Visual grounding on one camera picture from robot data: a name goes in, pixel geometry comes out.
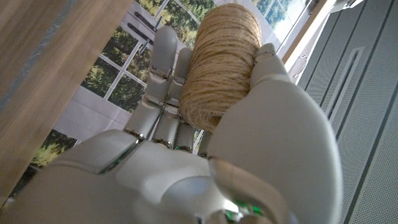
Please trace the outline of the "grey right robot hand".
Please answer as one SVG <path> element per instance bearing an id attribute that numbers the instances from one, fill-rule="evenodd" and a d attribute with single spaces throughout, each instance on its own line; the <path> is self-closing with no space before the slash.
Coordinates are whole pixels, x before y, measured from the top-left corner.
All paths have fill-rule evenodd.
<path id="1" fill-rule="evenodd" d="M 320 107 L 290 81 L 272 44 L 255 55 L 248 95 L 192 153 L 177 115 L 189 49 L 155 35 L 147 92 L 123 130 L 61 154 L 1 214 L 2 223 L 337 223 L 342 176 Z"/>

